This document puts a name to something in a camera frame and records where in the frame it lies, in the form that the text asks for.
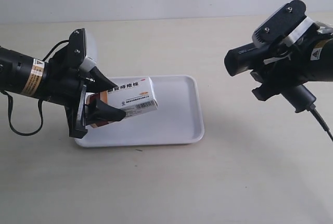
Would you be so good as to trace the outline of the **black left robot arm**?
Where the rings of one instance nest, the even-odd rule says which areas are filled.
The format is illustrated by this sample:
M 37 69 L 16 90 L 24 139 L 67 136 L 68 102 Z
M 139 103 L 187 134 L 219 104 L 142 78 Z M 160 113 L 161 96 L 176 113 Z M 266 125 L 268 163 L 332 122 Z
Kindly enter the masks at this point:
M 14 107 L 11 93 L 37 99 L 40 119 L 43 119 L 43 102 L 63 106 L 72 138 L 83 138 L 89 124 L 119 122 L 125 118 L 123 110 L 100 99 L 85 103 L 86 93 L 107 91 L 116 85 L 96 67 L 86 72 L 69 66 L 68 59 L 66 48 L 56 52 L 48 62 L 1 48 L 1 94 L 8 98 L 9 120 Z

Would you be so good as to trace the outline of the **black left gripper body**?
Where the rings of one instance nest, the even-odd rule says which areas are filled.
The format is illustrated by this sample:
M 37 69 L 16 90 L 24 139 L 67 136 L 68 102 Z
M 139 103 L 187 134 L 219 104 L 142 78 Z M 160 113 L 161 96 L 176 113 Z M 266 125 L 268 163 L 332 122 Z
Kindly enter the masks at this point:
M 83 138 L 87 134 L 83 111 L 88 75 L 79 68 L 68 66 L 67 61 L 73 57 L 66 49 L 61 49 L 49 59 L 47 77 L 40 93 L 44 100 L 64 106 L 69 136 Z

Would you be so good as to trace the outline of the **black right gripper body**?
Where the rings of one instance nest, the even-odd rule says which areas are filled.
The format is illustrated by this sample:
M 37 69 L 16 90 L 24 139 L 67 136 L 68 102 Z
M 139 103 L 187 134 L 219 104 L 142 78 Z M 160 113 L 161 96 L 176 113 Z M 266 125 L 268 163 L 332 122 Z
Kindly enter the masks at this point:
M 254 52 L 250 65 L 251 76 L 260 84 L 271 84 L 273 96 L 284 94 L 305 83 L 301 62 L 308 44 L 309 38 L 304 36 L 290 47 L 279 43 L 256 48 L 253 42 L 250 43 L 249 48 Z

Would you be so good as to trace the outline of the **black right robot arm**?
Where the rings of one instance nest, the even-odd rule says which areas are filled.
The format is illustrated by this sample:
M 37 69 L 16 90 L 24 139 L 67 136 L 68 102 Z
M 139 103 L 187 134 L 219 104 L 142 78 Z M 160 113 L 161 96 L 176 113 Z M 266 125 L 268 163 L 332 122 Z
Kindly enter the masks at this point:
M 252 90 L 260 101 L 307 82 L 332 81 L 332 34 L 307 39 L 289 57 L 252 71 L 261 85 Z

